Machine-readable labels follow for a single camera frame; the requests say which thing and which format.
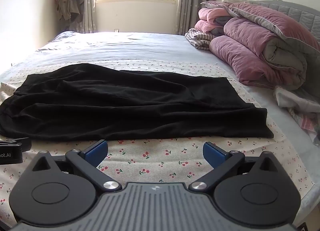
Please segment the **black pants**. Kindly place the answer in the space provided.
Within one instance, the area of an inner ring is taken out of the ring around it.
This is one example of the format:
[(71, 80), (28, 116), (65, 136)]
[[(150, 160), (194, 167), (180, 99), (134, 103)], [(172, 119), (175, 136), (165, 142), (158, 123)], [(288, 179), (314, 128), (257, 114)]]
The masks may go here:
[(31, 74), (1, 104), (1, 135), (44, 141), (272, 138), (267, 110), (226, 78), (76, 64)]

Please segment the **cherry print bed sheet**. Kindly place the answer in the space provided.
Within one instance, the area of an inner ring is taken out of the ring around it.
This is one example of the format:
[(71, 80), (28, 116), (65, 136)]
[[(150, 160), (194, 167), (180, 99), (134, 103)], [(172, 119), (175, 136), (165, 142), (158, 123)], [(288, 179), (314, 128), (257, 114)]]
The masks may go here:
[(99, 65), (116, 70), (165, 71), (189, 76), (226, 77), (244, 101), (267, 109), (267, 125), (274, 134), (272, 139), (119, 139), (109, 142), (108, 154), (98, 166), (101, 172), (122, 184), (129, 181), (190, 183), (210, 171), (210, 165), (202, 155), (202, 147), (206, 141), (225, 150), (239, 150), (247, 156), (257, 156), (267, 150), (273, 152), (281, 162), (301, 195), (302, 203), (295, 223), (301, 223), (313, 210), (318, 200), (318, 188), (313, 174), (317, 169), (315, 153), (318, 149), (292, 117), (276, 104), (271, 90), (246, 87), (219, 64), (126, 59), (100, 61)]

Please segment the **light blue mattress cover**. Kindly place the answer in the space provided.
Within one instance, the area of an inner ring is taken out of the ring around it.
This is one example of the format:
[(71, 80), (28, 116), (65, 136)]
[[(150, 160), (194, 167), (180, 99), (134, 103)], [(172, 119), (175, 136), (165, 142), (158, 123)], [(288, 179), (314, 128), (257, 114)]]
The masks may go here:
[(1, 82), (22, 84), (29, 74), (45, 73), (77, 63), (92, 63), (119, 70), (166, 71), (193, 76), (227, 77), (246, 90), (279, 126), (303, 161), (319, 161), (319, 146), (280, 108), (271, 89), (240, 83), (232, 69), (209, 51), (195, 49), (183, 36), (156, 33), (65, 32), (32, 53), (14, 44), (9, 56), (20, 60), (1, 70)]

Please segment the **white crumpled cloth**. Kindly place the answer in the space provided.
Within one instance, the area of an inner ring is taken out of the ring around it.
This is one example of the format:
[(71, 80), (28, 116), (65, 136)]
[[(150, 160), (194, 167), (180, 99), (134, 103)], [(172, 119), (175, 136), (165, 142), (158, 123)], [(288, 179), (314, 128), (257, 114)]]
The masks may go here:
[(274, 97), (278, 106), (287, 109), (312, 143), (319, 146), (319, 99), (303, 89), (288, 91), (281, 86), (275, 87)]

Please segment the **pink grey folded quilt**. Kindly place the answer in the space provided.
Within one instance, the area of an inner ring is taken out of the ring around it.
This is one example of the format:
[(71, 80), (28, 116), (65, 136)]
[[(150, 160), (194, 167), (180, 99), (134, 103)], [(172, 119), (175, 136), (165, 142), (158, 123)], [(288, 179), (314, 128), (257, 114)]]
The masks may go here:
[(195, 28), (223, 33), (208, 44), (212, 54), (227, 63), (244, 85), (287, 90), (303, 88), (319, 96), (319, 38), (302, 22), (268, 4), (207, 1), (199, 10)]

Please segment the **striped folded cloth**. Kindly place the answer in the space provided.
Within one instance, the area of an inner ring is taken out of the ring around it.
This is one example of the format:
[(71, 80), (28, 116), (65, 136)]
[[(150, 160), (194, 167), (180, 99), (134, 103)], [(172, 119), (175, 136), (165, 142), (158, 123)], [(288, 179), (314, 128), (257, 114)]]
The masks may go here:
[(189, 44), (198, 50), (204, 51), (209, 50), (210, 42), (215, 38), (214, 35), (210, 33), (203, 33), (195, 28), (189, 29), (184, 36), (188, 40)]

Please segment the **grey patterned left curtain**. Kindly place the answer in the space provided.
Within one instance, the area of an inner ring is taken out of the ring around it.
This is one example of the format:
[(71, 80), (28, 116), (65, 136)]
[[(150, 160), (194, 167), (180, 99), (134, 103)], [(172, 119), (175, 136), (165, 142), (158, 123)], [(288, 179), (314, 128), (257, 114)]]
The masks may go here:
[(94, 33), (97, 31), (95, 0), (84, 0), (82, 12), (82, 21), (76, 25), (76, 31), (79, 33)]

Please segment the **grey quilted headboard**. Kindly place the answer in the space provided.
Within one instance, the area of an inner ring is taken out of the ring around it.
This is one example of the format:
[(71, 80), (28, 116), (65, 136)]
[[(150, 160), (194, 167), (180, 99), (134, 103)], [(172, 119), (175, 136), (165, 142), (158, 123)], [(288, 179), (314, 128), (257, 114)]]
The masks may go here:
[(303, 25), (308, 31), (320, 40), (320, 12), (311, 7), (300, 5), (297, 3), (286, 2), (282, 0), (249, 0), (249, 3), (261, 5), (274, 9), (281, 13), (286, 14), (298, 23)]

